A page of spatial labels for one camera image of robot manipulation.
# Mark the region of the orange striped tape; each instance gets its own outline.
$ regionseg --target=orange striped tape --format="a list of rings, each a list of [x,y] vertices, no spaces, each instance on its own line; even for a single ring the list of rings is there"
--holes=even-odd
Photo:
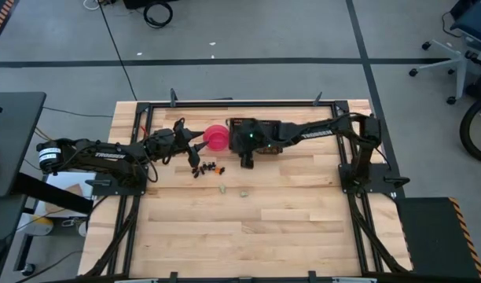
[[[469,233],[468,227],[466,226],[466,221],[464,221],[464,216],[462,215],[461,208],[459,208],[459,203],[453,197],[449,197],[449,200],[453,203],[453,208],[455,209],[455,215],[457,219],[459,219],[459,223],[461,224],[462,233],[468,242],[468,248],[471,253],[471,257],[475,261],[475,267],[478,271],[478,275],[481,278],[481,262],[479,261],[478,254],[476,253],[475,245],[471,240],[471,235]]]

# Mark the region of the chair wheel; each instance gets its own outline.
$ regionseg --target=chair wheel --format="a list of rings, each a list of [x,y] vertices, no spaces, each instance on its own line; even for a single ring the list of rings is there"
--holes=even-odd
[[[431,47],[431,43],[430,43],[430,42],[424,42],[424,44],[422,45],[422,49],[423,49],[423,50],[428,50],[429,47]]]
[[[449,105],[454,105],[456,101],[457,101],[457,99],[455,99],[455,97],[448,97],[446,99],[446,103],[449,104]]]
[[[408,75],[410,76],[416,76],[419,72],[416,69],[411,69]]]
[[[26,263],[24,270],[22,270],[20,273],[23,276],[30,276],[36,271],[36,265],[32,263]]]

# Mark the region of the red object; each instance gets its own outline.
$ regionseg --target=red object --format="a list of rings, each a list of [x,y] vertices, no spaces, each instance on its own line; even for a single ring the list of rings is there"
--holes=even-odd
[[[214,151],[223,150],[228,145],[228,129],[222,125],[210,126],[204,132],[204,141],[209,142],[207,147]]]

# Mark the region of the wooden table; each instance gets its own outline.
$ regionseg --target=wooden table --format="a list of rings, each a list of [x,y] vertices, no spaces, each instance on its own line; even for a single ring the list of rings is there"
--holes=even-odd
[[[348,103],[351,112],[370,113],[367,100]],[[136,104],[117,104],[109,142],[129,143]],[[151,131],[172,128],[181,117],[190,130],[204,130],[230,117],[304,123],[331,116],[324,107],[159,108]],[[306,277],[308,270],[317,276],[361,274],[347,196],[340,188],[335,137],[302,141],[278,156],[255,154],[254,170],[242,169],[240,158],[228,150],[203,149],[200,156],[226,172],[193,178],[187,155],[173,157],[167,166],[156,164],[159,181],[149,183],[141,199],[130,277],[169,277],[171,271],[179,277]],[[221,184],[225,194],[218,189]],[[248,197],[240,197],[242,191]],[[369,199],[378,237],[411,269],[395,203],[382,194],[369,194]],[[79,274],[93,266],[112,239],[118,204],[119,197],[109,197],[92,214]],[[121,247],[117,271],[125,244]]]

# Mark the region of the black metal frame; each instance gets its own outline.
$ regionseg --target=black metal frame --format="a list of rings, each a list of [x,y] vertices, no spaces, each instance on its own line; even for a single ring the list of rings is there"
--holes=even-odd
[[[329,107],[332,113],[332,117],[337,117],[338,115],[342,114],[343,112],[348,112],[349,107],[347,101],[319,101],[316,103],[316,101],[198,101],[198,102],[187,102],[187,101],[173,101],[174,103],[166,103],[166,102],[156,102],[156,103],[149,103],[149,102],[139,102],[138,106],[136,107],[136,113],[134,117],[134,125],[133,125],[133,130],[132,130],[132,137],[131,141],[136,142],[138,140],[138,129],[140,127],[141,123],[141,117],[144,112],[147,113],[146,116],[146,121],[145,121],[145,128],[146,130],[150,130],[152,126],[152,114],[155,109],[157,108],[174,108],[174,107],[180,107],[180,108],[201,108],[201,107],[297,107],[297,106],[316,106],[316,107]],[[342,165],[348,164],[347,162],[347,154],[345,151],[345,145],[343,143],[343,138],[337,136],[337,143],[339,147],[339,154],[340,154],[340,163]],[[357,156],[358,151],[357,149],[351,145],[351,152],[353,156]],[[356,205],[356,197],[354,194],[347,194],[347,198],[349,200],[349,205]],[[140,197],[134,197],[133,202],[132,202],[132,208],[131,209],[138,209],[139,204],[140,204],[141,198]],[[365,220],[369,225],[369,228],[372,229],[372,231],[375,231],[375,228],[373,226],[373,218],[372,218],[372,212],[369,206],[369,200],[368,196],[366,193],[361,195],[361,201],[362,201],[362,207],[363,207],[363,214],[365,216]],[[125,215],[127,207],[127,197],[121,196],[120,197],[120,202],[119,202],[119,209],[118,213],[116,216],[116,226],[115,226],[115,232],[114,236],[120,231],[120,227],[122,226],[123,223],[123,218]],[[365,256],[365,247],[362,239],[362,232],[360,226],[355,222],[352,221],[353,224],[353,229],[354,229],[354,239],[356,242],[356,247],[358,250],[358,261],[359,265],[361,267],[361,272],[362,274],[369,272],[368,269],[368,264],[366,262],[366,256]],[[132,256],[132,250],[134,248],[134,236],[135,236],[135,230],[136,230],[136,225],[137,225],[137,219],[134,221],[133,225],[128,231],[127,235],[127,245],[126,245],[126,250],[125,250],[125,255],[123,258],[123,274],[128,276],[130,273],[130,260]],[[375,263],[375,271],[377,272],[383,272],[384,269],[382,267],[382,260],[380,258],[379,253],[375,249],[375,247],[372,244],[372,250],[373,250],[373,258],[374,258],[374,263]],[[114,256],[110,259],[109,264],[108,264],[108,273],[107,275],[113,275],[115,274],[115,269],[116,269],[116,252],[114,253]],[[301,278],[304,281],[308,281],[308,277],[303,277]],[[324,278],[321,277],[319,280],[326,280],[328,281],[329,278]],[[277,278],[278,281],[298,281],[298,278]]]
[[[147,118],[145,126],[147,130],[151,128],[152,114],[156,108],[173,108],[173,107],[187,107],[187,108],[200,108],[200,107],[295,107],[295,106],[318,106],[318,107],[330,107],[332,112],[332,117],[337,117],[338,115],[348,112],[347,101],[198,101],[198,102],[187,102],[187,101],[176,101],[173,104],[165,102],[149,103],[149,102],[139,102],[136,108],[136,115],[134,117],[134,126],[132,131],[131,141],[135,142],[138,140],[138,129],[141,121],[141,116],[143,112],[147,112]],[[343,138],[340,136],[336,137],[338,143],[338,149],[340,154],[340,165],[339,168],[348,165],[347,154],[345,150],[345,145],[343,143]],[[356,149],[351,144],[352,156],[358,155],[358,149]],[[404,192],[402,187],[398,186],[397,191],[399,192],[398,197],[404,197]],[[359,197],[362,202],[363,213],[358,209],[356,203],[356,197]],[[375,235],[375,229],[373,226],[373,218],[371,209],[369,206],[368,192],[361,193],[357,195],[356,193],[347,193],[347,199],[349,201],[349,206],[351,210],[352,225],[354,229],[354,239],[356,247],[358,250],[358,262],[361,268],[362,276],[364,279],[373,278],[377,279],[378,282],[481,282],[481,279],[475,278],[458,278],[458,277],[436,277],[436,276],[426,276],[417,275],[413,273],[405,272],[401,266],[399,266],[393,259],[386,260],[391,262],[394,267],[393,273],[384,273],[382,269],[382,257],[384,260],[391,257],[388,250],[382,245],[380,240]],[[134,248],[134,236],[137,225],[138,209],[141,201],[140,196],[136,196],[133,199],[132,207],[127,219],[124,221],[125,210],[127,206],[127,197],[121,196],[119,202],[119,211],[116,217],[116,227],[113,237],[113,242],[107,248],[105,255],[112,255],[111,258],[103,256],[105,262],[101,268],[93,268],[85,276],[80,276],[75,279],[65,280],[61,282],[96,282],[96,283],[112,283],[114,281],[130,280],[130,261],[132,257],[132,250]],[[115,274],[116,260],[118,244],[121,242],[125,233],[127,235],[127,245],[125,256],[123,258],[123,272],[121,274]],[[366,262],[365,256],[365,246],[362,239],[362,232],[370,239],[373,251],[373,259],[375,263],[376,271],[369,271],[368,264]],[[106,275],[101,275],[104,266],[108,265],[108,273]],[[318,282],[339,282],[347,281],[344,277],[317,277],[315,271],[309,270],[308,277],[235,277],[235,278],[179,278],[177,272],[171,272],[169,278],[148,278],[136,280],[140,282],[163,282],[163,283],[318,283]]]

